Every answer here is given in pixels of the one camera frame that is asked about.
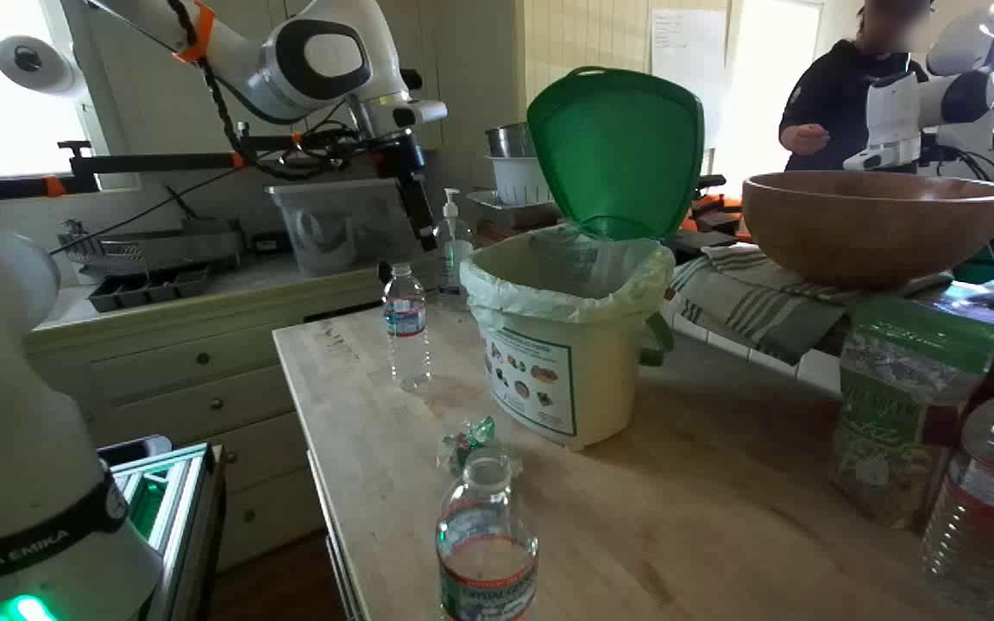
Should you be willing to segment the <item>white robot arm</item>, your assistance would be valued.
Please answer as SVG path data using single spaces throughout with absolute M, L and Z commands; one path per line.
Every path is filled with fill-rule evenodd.
M 381 119 L 411 103 L 376 0 L 306 0 L 264 43 L 231 30 L 202 0 L 96 4 L 271 125 L 342 99 Z M 161 557 L 132 521 L 80 405 L 29 359 L 56 291 L 56 263 L 0 232 L 0 621 L 138 621 L 161 582 Z

